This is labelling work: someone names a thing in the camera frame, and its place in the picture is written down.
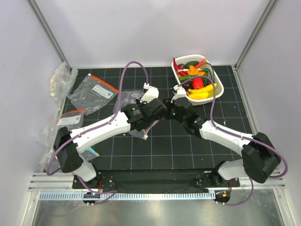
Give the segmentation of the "clear pink-dotted zip bag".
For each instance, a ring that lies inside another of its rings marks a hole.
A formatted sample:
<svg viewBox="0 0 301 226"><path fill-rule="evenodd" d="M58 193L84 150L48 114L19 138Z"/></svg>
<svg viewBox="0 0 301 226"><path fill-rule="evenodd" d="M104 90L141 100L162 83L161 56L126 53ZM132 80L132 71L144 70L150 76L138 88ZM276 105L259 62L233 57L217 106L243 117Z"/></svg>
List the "clear pink-dotted zip bag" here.
<svg viewBox="0 0 301 226"><path fill-rule="evenodd" d="M115 114L118 111L118 107L120 107L120 111L125 110L126 114L130 113L129 116L132 116L131 112L137 108L137 102L139 103L140 99L143 97L144 92L141 90L126 90L121 92L121 98L117 98L117 101L113 108L113 113ZM151 123L151 125L147 126L147 128L142 130L133 129L128 132L129 135L133 137L140 138L143 140L147 140L148 133L152 127L154 127L158 123L158 120Z"/></svg>

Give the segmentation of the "yellow toy banana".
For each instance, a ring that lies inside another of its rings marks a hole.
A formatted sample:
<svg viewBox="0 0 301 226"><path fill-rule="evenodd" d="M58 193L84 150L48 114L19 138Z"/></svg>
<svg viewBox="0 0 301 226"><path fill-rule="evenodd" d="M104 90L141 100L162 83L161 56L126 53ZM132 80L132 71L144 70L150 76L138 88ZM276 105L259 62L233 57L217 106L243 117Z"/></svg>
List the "yellow toy banana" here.
<svg viewBox="0 0 301 226"><path fill-rule="evenodd" d="M200 89L188 89L188 91L191 93L191 94L194 94L194 93L203 93L203 92L211 92L213 91L214 87L212 84L206 86L206 87L203 87L203 88L200 88Z"/></svg>

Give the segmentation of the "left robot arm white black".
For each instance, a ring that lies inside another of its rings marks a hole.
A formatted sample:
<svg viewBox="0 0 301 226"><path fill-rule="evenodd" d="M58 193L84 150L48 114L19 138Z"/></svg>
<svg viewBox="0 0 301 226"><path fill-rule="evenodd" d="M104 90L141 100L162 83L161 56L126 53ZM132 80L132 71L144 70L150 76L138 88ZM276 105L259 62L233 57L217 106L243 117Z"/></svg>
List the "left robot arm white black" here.
<svg viewBox="0 0 301 226"><path fill-rule="evenodd" d="M115 135L147 129L166 113L167 107L155 98L149 103L128 104L116 114L86 127L73 131L67 127L60 128L53 145L59 170L78 175L88 188L97 187L100 182L98 173L92 163L82 157L82 153Z"/></svg>

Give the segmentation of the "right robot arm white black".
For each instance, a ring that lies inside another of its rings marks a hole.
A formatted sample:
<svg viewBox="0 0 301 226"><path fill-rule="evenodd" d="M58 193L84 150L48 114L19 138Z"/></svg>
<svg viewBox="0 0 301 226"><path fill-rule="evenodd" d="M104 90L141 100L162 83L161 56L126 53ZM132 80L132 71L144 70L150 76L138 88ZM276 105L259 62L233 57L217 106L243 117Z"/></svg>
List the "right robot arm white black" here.
<svg viewBox="0 0 301 226"><path fill-rule="evenodd" d="M281 163L273 151L273 145L263 133L256 135L239 133L212 120L198 115L192 104L184 97L164 100L167 107L165 118L176 120L190 135L218 143L241 156L235 161L222 161L212 170L210 181L224 186L229 180L249 177L263 184Z"/></svg>

